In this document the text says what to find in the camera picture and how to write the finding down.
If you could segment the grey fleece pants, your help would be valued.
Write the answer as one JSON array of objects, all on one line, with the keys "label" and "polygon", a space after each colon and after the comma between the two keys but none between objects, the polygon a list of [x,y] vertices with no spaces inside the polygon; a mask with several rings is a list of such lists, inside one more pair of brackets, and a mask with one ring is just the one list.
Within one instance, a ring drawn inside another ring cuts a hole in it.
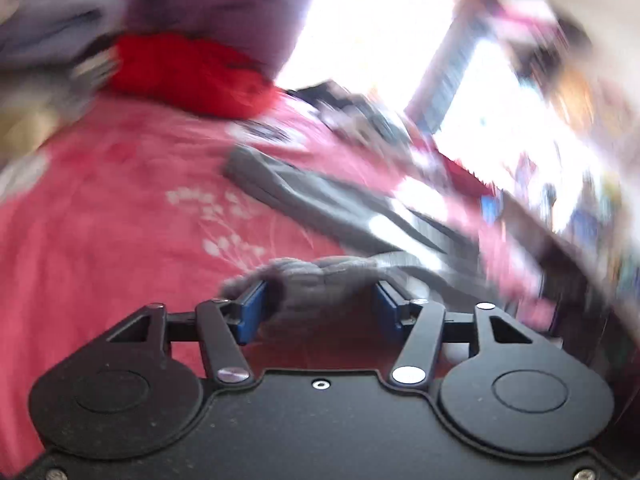
[{"label": "grey fleece pants", "polygon": [[248,146],[231,151],[224,176],[251,198],[350,251],[314,261],[272,259],[221,285],[228,299],[260,281],[274,286],[276,306],[268,316],[273,327],[318,318],[378,280],[404,292],[425,292],[454,312],[468,313],[481,302],[504,304],[480,267],[475,242],[394,198]]}]

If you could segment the pink floral fleece blanket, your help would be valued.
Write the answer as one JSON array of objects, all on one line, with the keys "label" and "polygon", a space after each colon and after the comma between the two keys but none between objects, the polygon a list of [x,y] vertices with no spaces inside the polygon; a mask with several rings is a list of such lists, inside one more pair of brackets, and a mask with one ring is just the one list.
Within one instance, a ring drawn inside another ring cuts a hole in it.
[{"label": "pink floral fleece blanket", "polygon": [[221,172],[239,143],[398,198],[480,243],[482,266],[518,319],[552,309],[541,276],[503,230],[397,166],[340,140],[281,98],[249,124],[101,96],[90,113],[1,175],[1,470],[41,451],[27,397],[50,366],[149,302],[187,311],[274,258],[343,247],[256,202]]}]

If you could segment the purple quilt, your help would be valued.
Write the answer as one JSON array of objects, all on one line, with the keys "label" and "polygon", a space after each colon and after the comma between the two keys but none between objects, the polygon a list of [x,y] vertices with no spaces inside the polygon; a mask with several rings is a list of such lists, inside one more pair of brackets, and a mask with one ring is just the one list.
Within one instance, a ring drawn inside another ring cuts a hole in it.
[{"label": "purple quilt", "polygon": [[1,65],[66,64],[122,20],[125,32],[178,32],[248,56],[268,79],[290,58],[311,0],[23,0],[1,26]]}]

